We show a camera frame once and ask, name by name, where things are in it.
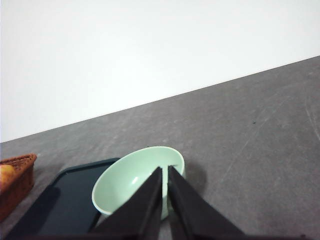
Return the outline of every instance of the basket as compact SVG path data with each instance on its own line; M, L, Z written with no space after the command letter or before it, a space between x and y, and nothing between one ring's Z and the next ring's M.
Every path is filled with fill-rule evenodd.
M15 173L8 184L0 185L0 222L2 222L25 198L34 186L34 162L37 155L29 153L0 161L0 165L11 165Z

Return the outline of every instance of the wall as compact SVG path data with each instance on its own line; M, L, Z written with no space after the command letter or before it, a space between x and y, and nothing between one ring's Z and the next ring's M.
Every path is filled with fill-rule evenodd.
M2 0L1 141L320 55L320 1Z

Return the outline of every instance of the light green bowl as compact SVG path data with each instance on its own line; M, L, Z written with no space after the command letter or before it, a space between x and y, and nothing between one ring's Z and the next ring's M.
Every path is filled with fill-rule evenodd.
M162 214L168 216L168 166L173 165L186 176L185 161L177 150L167 146L152 146L134 151L112 164L96 181L92 190L95 208L105 216L124 204L157 168L162 168Z

